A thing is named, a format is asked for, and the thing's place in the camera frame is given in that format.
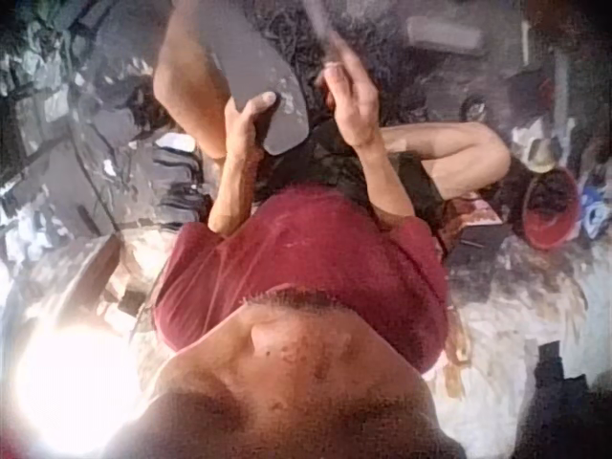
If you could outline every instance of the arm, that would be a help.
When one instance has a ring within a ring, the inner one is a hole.
[[[221,174],[219,195],[208,216],[208,227],[217,234],[231,236],[251,215],[257,166],[263,158],[263,151],[255,144],[254,122],[275,100],[274,93],[262,94],[249,100],[242,113],[236,109],[233,98],[228,102],[228,156]]]
[[[416,153],[422,160],[454,155],[471,147],[499,147],[503,143],[479,122],[423,122],[381,129],[389,153]]]
[[[382,226],[390,230],[399,226],[405,217],[413,216],[414,206],[389,161],[383,142],[361,147],[358,155],[370,204]]]
[[[360,158],[372,208],[386,229],[414,215],[414,207],[384,148],[379,127],[379,98],[359,58],[334,35],[340,62],[328,64],[323,77],[333,97],[340,134]]]
[[[228,237],[251,214],[257,162],[227,160],[221,174],[219,194],[208,216],[211,231]]]

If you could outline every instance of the man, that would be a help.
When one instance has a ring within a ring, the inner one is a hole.
[[[439,428],[420,374],[443,349],[447,284],[427,224],[388,158],[415,150],[443,199],[501,178],[508,151],[479,125],[381,129],[377,90],[339,36],[323,70],[340,134],[361,162],[369,210],[321,186],[286,188],[251,215],[263,152],[171,19],[155,90],[223,165],[208,225],[186,225],[155,319],[176,356],[156,398],[108,457],[463,457]]]

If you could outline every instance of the forearm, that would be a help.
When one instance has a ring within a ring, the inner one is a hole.
[[[247,221],[251,215],[256,175],[257,162],[226,161],[217,200],[208,216],[210,230],[229,237]]]
[[[445,158],[466,148],[494,141],[495,134],[474,122],[424,122],[381,129],[389,153],[410,151],[422,160]]]
[[[384,150],[382,139],[356,150],[363,167],[367,193],[372,208],[386,229],[402,223],[405,217],[414,215],[414,206],[400,177]]]

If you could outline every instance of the man's right hand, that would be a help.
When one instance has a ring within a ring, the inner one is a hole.
[[[335,106],[334,117],[344,141],[358,155],[379,150],[379,94],[358,56],[337,33],[331,36],[339,57],[323,69],[323,79]]]

